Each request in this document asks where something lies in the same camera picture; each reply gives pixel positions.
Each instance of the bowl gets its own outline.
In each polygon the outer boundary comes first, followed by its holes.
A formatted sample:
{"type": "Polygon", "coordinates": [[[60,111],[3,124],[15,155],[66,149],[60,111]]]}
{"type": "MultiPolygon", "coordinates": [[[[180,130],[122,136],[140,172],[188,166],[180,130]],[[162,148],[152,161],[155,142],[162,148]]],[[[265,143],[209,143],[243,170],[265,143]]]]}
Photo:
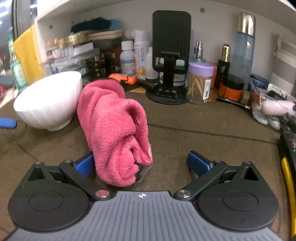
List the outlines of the bowl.
{"type": "Polygon", "coordinates": [[[29,126],[57,131],[70,123],[81,91],[79,72],[58,73],[23,90],[16,98],[13,108],[29,126]]]}

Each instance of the pink object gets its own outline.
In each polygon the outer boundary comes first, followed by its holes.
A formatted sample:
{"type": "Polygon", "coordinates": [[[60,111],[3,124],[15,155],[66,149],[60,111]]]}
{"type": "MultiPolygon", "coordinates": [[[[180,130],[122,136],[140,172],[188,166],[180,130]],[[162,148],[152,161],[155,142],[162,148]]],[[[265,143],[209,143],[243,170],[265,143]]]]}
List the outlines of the pink object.
{"type": "Polygon", "coordinates": [[[77,114],[99,177],[117,187],[135,183],[139,171],[135,163],[153,162],[143,107],[125,99],[117,81],[98,80],[83,89],[77,114]]]}
{"type": "Polygon", "coordinates": [[[294,112],[294,102],[289,100],[265,100],[262,102],[262,112],[265,115],[282,116],[288,112],[294,112]]]}

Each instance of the yellow handle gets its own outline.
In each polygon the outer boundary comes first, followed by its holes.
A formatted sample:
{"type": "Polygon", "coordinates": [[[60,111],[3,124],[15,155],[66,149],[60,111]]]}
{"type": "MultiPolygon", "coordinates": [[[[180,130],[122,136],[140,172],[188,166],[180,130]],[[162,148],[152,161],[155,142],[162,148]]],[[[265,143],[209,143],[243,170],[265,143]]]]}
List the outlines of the yellow handle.
{"type": "Polygon", "coordinates": [[[292,179],[292,173],[290,166],[286,157],[281,161],[281,168],[284,173],[284,178],[286,180],[286,186],[288,189],[289,203],[290,203],[290,212],[291,212],[291,238],[296,235],[296,197],[295,189],[292,179]]]}

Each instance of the white bottle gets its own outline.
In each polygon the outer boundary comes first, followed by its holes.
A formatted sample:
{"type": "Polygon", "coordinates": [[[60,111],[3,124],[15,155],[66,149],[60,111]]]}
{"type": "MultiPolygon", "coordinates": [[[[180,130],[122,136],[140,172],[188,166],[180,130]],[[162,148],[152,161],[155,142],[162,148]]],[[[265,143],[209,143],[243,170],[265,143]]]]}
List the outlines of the white bottle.
{"type": "Polygon", "coordinates": [[[158,72],[156,72],[152,67],[152,47],[149,47],[148,54],[146,56],[145,78],[146,81],[156,84],[158,83],[158,72]]]}
{"type": "Polygon", "coordinates": [[[133,41],[121,42],[120,67],[123,74],[135,73],[135,54],[133,52],[133,41]]]}
{"type": "MultiPolygon", "coordinates": [[[[161,64],[163,64],[164,60],[163,58],[160,58],[159,61],[161,64]]],[[[185,61],[181,59],[177,59],[176,61],[176,66],[184,66],[185,61]]],[[[185,74],[174,74],[174,86],[182,86],[185,83],[185,74]]],[[[159,82],[162,84],[163,83],[163,73],[159,73],[159,82]]]]}
{"type": "Polygon", "coordinates": [[[135,49],[135,73],[138,79],[145,80],[146,56],[150,47],[150,42],[145,31],[136,30],[133,46],[135,49]]]}

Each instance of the pink cloth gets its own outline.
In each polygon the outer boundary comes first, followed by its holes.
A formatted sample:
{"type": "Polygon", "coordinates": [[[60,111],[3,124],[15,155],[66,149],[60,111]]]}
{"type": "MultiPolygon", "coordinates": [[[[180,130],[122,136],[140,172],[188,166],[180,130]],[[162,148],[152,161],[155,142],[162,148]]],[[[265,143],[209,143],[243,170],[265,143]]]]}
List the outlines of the pink cloth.
{"type": "Polygon", "coordinates": [[[152,163],[148,126],[143,107],[125,99],[115,80],[98,80],[84,87],[78,102],[78,119],[96,172],[106,183],[126,187],[136,181],[138,165],[152,163]]]}

